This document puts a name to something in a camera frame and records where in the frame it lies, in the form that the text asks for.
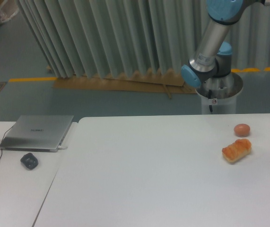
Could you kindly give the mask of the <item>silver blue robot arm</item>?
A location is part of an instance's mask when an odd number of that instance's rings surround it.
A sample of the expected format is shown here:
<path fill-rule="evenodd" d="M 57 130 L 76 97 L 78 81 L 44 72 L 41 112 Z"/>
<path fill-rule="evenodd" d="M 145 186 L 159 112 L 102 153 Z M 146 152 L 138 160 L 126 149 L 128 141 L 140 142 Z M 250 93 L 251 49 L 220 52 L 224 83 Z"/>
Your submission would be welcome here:
<path fill-rule="evenodd" d="M 270 6 L 270 0 L 208 0 L 210 21 L 194 55 L 181 67 L 181 76 L 199 87 L 210 78 L 225 77 L 231 72 L 232 49 L 224 39 L 230 27 L 237 23 L 245 9 L 254 3 Z"/>

